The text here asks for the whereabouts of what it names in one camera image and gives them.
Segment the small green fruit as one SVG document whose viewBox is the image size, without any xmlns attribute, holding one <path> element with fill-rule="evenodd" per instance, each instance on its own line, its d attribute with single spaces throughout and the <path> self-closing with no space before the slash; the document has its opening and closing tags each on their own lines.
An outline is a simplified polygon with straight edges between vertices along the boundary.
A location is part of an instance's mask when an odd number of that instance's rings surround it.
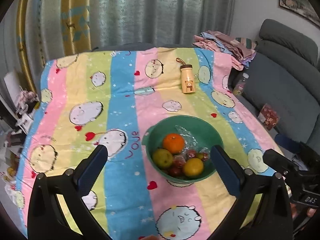
<svg viewBox="0 0 320 240">
<path fill-rule="evenodd" d="M 203 153 L 197 153 L 196 154 L 196 158 L 198 158 L 198 159 L 203 159 L 204 158 L 204 155 L 203 155 Z"/>
</svg>

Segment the red tomato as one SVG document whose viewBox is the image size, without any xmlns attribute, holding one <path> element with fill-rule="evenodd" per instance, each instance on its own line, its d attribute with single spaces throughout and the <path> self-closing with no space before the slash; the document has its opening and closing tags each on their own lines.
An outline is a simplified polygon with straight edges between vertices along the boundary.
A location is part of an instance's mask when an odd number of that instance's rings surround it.
<svg viewBox="0 0 320 240">
<path fill-rule="evenodd" d="M 176 167 L 176 166 L 172 166 L 169 168 L 168 170 L 168 174 L 171 176 L 171 177 L 181 177 L 183 176 L 183 171 L 180 167 Z"/>
</svg>

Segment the plastic red fruit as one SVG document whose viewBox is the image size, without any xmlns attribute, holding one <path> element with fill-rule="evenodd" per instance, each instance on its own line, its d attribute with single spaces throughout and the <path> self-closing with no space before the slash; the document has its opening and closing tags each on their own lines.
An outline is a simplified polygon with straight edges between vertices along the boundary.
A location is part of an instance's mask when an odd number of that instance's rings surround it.
<svg viewBox="0 0 320 240">
<path fill-rule="evenodd" d="M 182 168 L 186 163 L 185 158 L 182 155 L 175 155 L 172 164 L 177 168 Z"/>
</svg>

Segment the large orange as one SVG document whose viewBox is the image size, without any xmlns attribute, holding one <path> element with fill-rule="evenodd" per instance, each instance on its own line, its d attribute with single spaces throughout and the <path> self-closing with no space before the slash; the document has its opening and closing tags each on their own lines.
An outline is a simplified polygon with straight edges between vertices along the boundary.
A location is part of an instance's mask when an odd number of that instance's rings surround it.
<svg viewBox="0 0 320 240">
<path fill-rule="evenodd" d="M 172 154 L 179 154 L 184 149 L 185 140 L 177 133 L 170 133 L 164 137 L 162 146 Z"/>
</svg>

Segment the red patterned packet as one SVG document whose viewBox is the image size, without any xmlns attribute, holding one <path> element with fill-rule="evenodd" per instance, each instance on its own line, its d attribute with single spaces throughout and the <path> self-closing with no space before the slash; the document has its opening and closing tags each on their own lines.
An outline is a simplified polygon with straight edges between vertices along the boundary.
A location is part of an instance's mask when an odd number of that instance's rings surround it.
<svg viewBox="0 0 320 240">
<path fill-rule="evenodd" d="M 267 130 L 273 129 L 279 121 L 279 116 L 276 111 L 269 105 L 264 104 L 258 114 L 258 120 Z"/>
</svg>

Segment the yellow lemon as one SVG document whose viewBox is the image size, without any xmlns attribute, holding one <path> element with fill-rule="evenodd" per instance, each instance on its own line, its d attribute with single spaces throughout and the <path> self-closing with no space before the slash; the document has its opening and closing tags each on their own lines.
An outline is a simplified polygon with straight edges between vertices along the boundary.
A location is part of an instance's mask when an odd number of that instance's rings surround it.
<svg viewBox="0 0 320 240">
<path fill-rule="evenodd" d="M 189 178 L 199 176 L 204 170 L 204 163 L 201 159 L 188 159 L 182 167 L 183 174 Z"/>
</svg>

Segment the green plastic bowl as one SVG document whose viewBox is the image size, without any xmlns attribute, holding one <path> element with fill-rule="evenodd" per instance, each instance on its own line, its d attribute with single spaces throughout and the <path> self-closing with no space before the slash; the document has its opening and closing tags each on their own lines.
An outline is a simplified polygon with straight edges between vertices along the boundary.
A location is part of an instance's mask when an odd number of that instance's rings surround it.
<svg viewBox="0 0 320 240">
<path fill-rule="evenodd" d="M 162 147 L 162 141 L 170 133 L 181 134 L 186 140 L 187 146 L 195 150 L 208 150 L 215 145 L 224 147 L 223 140 L 218 131 L 208 122 L 189 115 L 174 115 L 165 118 L 147 129 L 142 145 L 146 148 L 146 155 L 155 168 L 166 180 L 177 184 L 191 184 L 207 179 L 216 172 L 212 160 L 204 162 L 204 171 L 194 178 L 188 178 L 184 175 L 172 177 L 164 169 L 158 167 L 152 160 L 152 154 L 155 150 Z"/>
</svg>

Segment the clear drink bottle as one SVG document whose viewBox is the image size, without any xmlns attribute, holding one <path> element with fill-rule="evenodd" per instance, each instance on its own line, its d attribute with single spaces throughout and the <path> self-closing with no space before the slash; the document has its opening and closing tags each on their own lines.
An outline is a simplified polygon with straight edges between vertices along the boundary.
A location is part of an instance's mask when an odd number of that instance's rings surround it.
<svg viewBox="0 0 320 240">
<path fill-rule="evenodd" d="M 236 85 L 233 89 L 233 94 L 235 96 L 239 96 L 243 93 L 246 81 L 249 79 L 249 75 L 247 73 L 243 73 L 240 79 L 237 81 Z"/>
</svg>

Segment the grey sofa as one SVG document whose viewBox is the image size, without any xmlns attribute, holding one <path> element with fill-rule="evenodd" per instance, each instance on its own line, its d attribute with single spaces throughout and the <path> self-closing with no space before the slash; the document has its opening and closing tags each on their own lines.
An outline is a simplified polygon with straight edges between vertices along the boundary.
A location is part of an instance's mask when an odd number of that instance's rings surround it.
<svg viewBox="0 0 320 240">
<path fill-rule="evenodd" d="M 258 116 L 268 104 L 279 116 L 277 133 L 319 152 L 319 68 L 317 44 L 306 35 L 272 19 L 259 31 L 256 56 L 240 102 Z"/>
</svg>

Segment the cluttered side shelf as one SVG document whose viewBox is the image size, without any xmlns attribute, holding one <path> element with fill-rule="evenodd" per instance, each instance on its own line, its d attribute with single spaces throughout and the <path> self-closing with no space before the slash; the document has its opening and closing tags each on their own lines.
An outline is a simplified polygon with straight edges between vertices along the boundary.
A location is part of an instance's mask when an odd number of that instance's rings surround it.
<svg viewBox="0 0 320 240">
<path fill-rule="evenodd" d="M 13 108 L 9 109 L 13 121 L 3 142 L 5 153 L 9 155 L 6 156 L 8 169 L 3 180 L 6 182 L 5 191 L 10 200 L 21 209 L 24 207 L 24 196 L 16 187 L 17 170 L 22 159 L 24 141 L 34 122 L 34 113 L 40 102 L 37 94 L 22 88 L 15 71 L 8 72 L 3 82 L 13 103 Z"/>
</svg>

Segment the yellow green pear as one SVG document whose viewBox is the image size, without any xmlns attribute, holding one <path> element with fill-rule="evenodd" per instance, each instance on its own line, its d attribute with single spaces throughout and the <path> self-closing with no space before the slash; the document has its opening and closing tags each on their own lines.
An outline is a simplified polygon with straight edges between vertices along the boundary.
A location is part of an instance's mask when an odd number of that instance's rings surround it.
<svg viewBox="0 0 320 240">
<path fill-rule="evenodd" d="M 173 163 L 173 155 L 165 149 L 159 148 L 152 154 L 153 163 L 160 169 L 168 169 Z"/>
</svg>

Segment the pile of folded clothes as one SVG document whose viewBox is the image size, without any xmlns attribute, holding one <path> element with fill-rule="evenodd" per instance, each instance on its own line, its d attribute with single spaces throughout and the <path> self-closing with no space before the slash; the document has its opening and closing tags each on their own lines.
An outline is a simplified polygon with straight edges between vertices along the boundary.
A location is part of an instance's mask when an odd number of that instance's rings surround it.
<svg viewBox="0 0 320 240">
<path fill-rule="evenodd" d="M 257 53 L 257 42 L 245 37 L 233 38 L 219 31 L 208 30 L 194 35 L 193 45 L 231 55 L 232 67 L 236 70 L 249 68 L 249 63 Z"/>
</svg>

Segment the yellow cartoon bottle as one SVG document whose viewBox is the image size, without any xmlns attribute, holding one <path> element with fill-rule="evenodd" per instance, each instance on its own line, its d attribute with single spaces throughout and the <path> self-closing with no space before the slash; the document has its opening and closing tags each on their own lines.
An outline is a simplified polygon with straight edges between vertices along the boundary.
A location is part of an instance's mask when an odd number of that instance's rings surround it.
<svg viewBox="0 0 320 240">
<path fill-rule="evenodd" d="M 181 71 L 182 93 L 184 93 L 184 94 L 195 93 L 195 82 L 194 82 L 192 65 L 186 64 L 179 57 L 176 58 L 176 62 L 181 64 L 180 71 Z"/>
</svg>

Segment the framed landscape picture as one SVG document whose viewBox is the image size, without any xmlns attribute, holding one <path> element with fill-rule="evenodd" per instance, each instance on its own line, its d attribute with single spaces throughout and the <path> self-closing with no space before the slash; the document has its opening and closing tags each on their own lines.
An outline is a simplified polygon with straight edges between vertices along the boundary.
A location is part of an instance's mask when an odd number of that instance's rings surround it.
<svg viewBox="0 0 320 240">
<path fill-rule="evenodd" d="M 279 0 L 279 6 L 302 16 L 319 27 L 319 17 L 308 0 Z"/>
</svg>

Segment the yellow patterned curtain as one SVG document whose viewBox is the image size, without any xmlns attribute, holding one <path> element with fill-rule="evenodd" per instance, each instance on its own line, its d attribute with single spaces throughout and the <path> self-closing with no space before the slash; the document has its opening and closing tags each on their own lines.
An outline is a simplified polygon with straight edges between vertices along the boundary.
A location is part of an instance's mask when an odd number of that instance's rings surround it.
<svg viewBox="0 0 320 240">
<path fill-rule="evenodd" d="M 27 84 L 39 92 L 47 61 L 91 49 L 89 0 L 19 0 L 16 30 Z"/>
</svg>

